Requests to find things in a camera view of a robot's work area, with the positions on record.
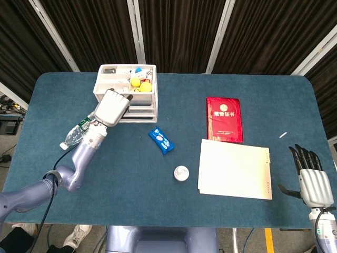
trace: tennis ball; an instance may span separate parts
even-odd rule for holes
[[[150,92],[152,91],[152,84],[148,81],[143,82],[140,87],[142,92]]]
[[[139,87],[139,86],[141,86],[141,81],[139,80],[139,78],[133,77],[133,78],[131,78],[131,85],[133,87]]]

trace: red certificate booklet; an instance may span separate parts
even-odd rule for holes
[[[243,142],[239,99],[207,98],[207,138]]]

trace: table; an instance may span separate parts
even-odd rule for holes
[[[95,109],[97,73],[46,73],[37,81],[4,191],[41,179],[63,154],[68,131]],[[279,183],[299,189],[288,146],[321,158],[332,186],[337,173],[310,82],[300,76],[158,75],[158,123],[121,123],[91,162],[75,193],[59,189],[46,222],[93,225],[309,228],[310,212],[288,197]],[[206,97],[241,101],[244,144],[269,147],[273,200],[199,194],[201,139],[206,138]],[[176,148],[163,156],[147,135],[158,125]],[[71,163],[71,155],[60,164]],[[186,182],[173,178],[176,166],[190,170]],[[337,188],[333,188],[336,199]],[[12,213],[7,222],[40,222],[46,204]]]

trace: yellow floor stripe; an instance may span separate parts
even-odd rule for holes
[[[264,234],[265,234],[265,244],[267,246],[267,253],[274,253],[272,229],[265,228]]]

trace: black curtain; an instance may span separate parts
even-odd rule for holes
[[[236,0],[213,73],[291,74],[337,24],[337,1]]]
[[[160,73],[204,73],[225,0],[140,0],[147,64]]]
[[[0,81],[29,102],[45,72],[71,71],[28,1],[1,1]]]
[[[337,136],[337,46],[305,76],[314,87],[326,136]]]
[[[81,71],[137,63],[126,0],[42,0]]]

